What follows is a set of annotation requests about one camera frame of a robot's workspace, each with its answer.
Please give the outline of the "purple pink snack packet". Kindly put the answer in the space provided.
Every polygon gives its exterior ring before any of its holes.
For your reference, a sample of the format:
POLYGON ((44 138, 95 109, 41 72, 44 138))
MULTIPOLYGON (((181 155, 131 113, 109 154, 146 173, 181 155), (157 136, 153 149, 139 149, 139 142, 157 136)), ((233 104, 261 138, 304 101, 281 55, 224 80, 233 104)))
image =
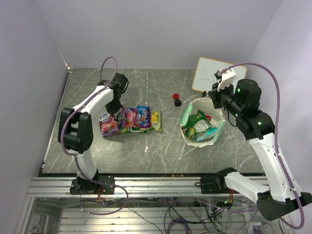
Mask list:
POLYGON ((137 110, 135 108, 123 107, 121 114, 122 128, 132 128, 136 120, 137 110))

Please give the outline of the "pink Fox's candy bag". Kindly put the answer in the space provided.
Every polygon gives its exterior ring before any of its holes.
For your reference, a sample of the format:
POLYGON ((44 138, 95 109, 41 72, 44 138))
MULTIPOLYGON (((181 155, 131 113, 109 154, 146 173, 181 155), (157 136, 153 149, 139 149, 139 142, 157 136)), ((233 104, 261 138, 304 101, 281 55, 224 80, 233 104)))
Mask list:
POLYGON ((103 113, 99 117, 99 128, 103 137, 119 133, 119 126, 116 117, 108 112, 103 113))

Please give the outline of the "green snack packet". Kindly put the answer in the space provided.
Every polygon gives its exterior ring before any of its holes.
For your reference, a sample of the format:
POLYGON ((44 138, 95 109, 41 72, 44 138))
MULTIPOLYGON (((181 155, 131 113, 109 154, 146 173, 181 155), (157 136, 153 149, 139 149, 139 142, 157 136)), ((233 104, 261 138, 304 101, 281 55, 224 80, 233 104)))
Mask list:
POLYGON ((147 133, 145 128, 120 128, 121 133, 147 133))

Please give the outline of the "blue purple snack packet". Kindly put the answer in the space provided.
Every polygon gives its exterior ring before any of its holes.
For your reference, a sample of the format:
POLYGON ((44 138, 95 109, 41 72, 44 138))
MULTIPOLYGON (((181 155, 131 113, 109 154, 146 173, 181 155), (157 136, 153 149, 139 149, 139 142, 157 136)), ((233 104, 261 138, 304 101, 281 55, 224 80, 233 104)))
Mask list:
POLYGON ((150 128, 151 127, 151 109, 149 106, 137 106, 136 127, 150 128))

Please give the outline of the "green patterned paper bag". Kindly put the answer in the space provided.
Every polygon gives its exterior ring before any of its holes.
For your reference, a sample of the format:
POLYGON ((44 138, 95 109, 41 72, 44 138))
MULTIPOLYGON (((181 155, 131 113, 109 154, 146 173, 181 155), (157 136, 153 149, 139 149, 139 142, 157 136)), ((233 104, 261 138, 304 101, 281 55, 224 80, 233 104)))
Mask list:
POLYGON ((215 109, 208 97, 193 100, 180 118, 180 132, 185 145, 194 148, 212 146, 226 123, 224 114, 215 109))

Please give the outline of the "green chips bag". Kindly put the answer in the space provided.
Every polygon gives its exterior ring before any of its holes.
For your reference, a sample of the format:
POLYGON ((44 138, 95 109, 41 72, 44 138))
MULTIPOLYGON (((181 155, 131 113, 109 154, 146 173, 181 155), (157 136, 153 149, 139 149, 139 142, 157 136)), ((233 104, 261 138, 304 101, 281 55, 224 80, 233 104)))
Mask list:
POLYGON ((189 116, 187 123, 182 127, 182 131, 187 138, 192 138, 192 136, 211 127, 212 125, 205 114, 198 110, 196 114, 189 116))

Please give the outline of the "yellow Fox's candy bag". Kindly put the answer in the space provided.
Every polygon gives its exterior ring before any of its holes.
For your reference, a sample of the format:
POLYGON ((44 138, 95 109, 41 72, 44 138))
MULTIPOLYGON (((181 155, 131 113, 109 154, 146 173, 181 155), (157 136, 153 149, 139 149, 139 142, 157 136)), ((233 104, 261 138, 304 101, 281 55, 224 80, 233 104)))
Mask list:
POLYGON ((159 131, 162 133, 162 113, 161 111, 152 111, 151 114, 151 126, 148 131, 159 131))

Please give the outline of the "teal snack packet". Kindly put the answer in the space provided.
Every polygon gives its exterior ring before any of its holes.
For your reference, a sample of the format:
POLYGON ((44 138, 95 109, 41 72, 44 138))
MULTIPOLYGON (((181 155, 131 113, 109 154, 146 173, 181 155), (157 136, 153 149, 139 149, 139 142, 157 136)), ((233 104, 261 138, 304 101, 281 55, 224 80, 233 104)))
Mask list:
POLYGON ((196 142, 208 140, 210 138, 213 138, 217 132, 218 132, 218 128, 216 127, 208 128, 205 131, 196 134, 194 136, 194 140, 196 142))

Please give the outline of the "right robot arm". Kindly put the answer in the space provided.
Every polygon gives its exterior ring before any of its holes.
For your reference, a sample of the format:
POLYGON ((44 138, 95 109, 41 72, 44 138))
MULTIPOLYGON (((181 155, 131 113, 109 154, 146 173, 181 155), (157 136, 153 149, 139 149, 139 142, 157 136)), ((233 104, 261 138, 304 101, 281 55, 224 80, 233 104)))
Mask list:
POLYGON ((225 193, 235 190, 256 203, 268 221, 281 218, 300 206, 311 204, 312 195, 303 192, 289 171, 281 150, 274 141, 275 125, 271 117, 259 109, 261 88, 250 79, 236 86, 219 89, 219 83, 208 92, 216 109, 224 108, 236 120, 235 126, 256 152, 266 175, 268 186, 261 185, 227 168, 217 173, 216 189, 225 193))

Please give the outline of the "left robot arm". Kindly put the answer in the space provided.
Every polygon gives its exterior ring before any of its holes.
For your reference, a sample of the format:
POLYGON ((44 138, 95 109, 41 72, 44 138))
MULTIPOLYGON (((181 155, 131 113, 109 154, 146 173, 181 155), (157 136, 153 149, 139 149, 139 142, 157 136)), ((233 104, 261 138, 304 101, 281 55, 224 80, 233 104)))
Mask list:
POLYGON ((93 143, 93 121, 104 113, 104 134, 118 131, 116 117, 120 116, 121 95, 126 91, 129 81, 125 75, 117 73, 112 81, 101 80, 96 89, 79 105, 64 108, 60 113, 58 141, 67 155, 74 158, 78 169, 73 179, 70 194, 87 195, 102 193, 112 195, 115 180, 111 176, 100 175, 91 155, 93 143))

